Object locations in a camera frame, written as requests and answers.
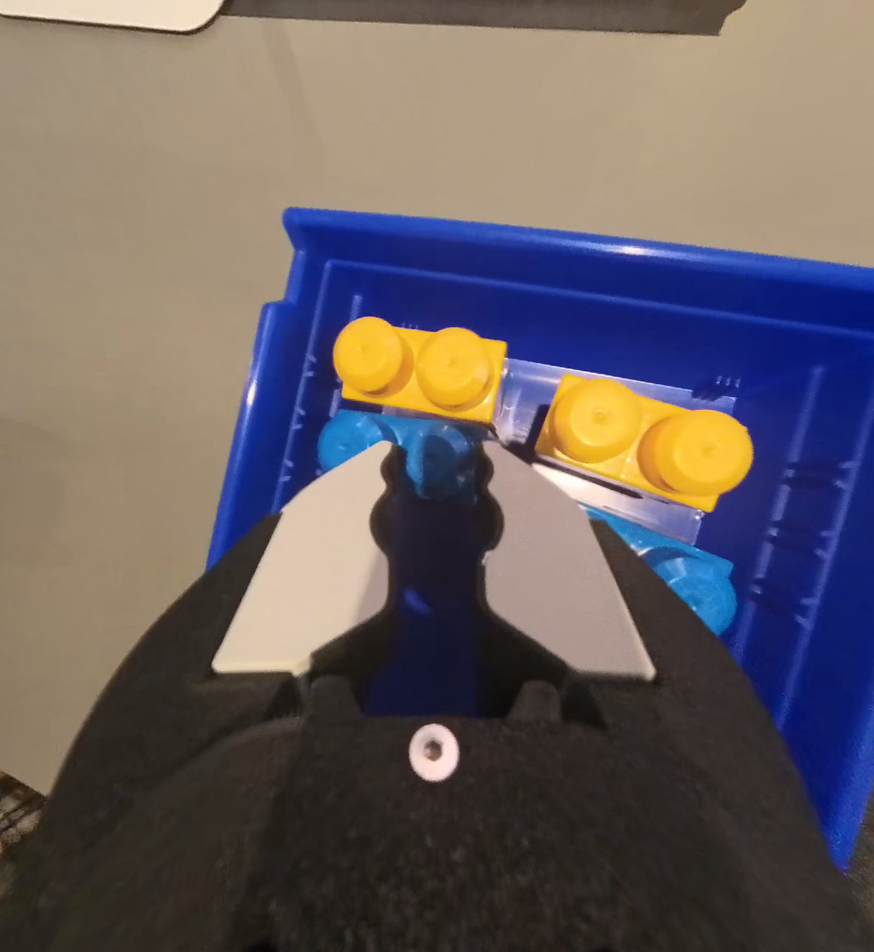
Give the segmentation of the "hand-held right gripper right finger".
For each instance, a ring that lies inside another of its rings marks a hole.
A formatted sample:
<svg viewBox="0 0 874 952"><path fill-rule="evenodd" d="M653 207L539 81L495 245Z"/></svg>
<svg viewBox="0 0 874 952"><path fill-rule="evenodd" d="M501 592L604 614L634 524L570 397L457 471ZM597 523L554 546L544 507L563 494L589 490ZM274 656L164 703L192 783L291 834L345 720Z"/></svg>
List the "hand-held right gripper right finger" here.
<svg viewBox="0 0 874 952"><path fill-rule="evenodd" d="M570 668L652 681L656 668L584 510L504 447L485 447L501 528L484 557L489 609Z"/></svg>

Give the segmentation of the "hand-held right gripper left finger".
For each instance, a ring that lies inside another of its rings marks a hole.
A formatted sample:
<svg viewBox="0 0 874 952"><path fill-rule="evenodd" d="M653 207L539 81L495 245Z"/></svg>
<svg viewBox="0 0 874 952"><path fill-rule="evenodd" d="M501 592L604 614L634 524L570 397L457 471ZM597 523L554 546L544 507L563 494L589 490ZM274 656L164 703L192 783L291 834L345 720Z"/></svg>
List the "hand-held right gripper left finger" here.
<svg viewBox="0 0 874 952"><path fill-rule="evenodd" d="M320 649L385 609L388 562L372 514L394 449L371 446L283 507L212 660L216 674L303 675Z"/></svg>

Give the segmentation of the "blue plastic bin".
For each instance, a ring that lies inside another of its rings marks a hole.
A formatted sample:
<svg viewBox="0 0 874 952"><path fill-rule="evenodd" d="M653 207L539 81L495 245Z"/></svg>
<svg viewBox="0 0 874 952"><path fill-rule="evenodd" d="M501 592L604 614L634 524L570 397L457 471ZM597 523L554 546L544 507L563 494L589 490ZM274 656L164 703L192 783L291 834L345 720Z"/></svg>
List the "blue plastic bin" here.
<svg viewBox="0 0 874 952"><path fill-rule="evenodd" d="M705 516L631 520L731 562L728 648L847 867L874 786L874 268L444 219L288 208L207 565L319 474L333 341L378 316L507 343L501 438L526 445L565 372L731 413L747 479Z"/></svg>

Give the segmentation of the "white pad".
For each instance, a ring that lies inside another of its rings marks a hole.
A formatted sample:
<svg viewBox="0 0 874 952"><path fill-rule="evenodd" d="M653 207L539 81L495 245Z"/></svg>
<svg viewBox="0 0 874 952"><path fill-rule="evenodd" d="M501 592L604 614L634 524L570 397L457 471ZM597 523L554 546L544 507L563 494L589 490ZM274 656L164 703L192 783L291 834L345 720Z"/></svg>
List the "white pad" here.
<svg viewBox="0 0 874 952"><path fill-rule="evenodd" d="M193 33L220 13L224 1L0 1L7 18L64 24Z"/></svg>

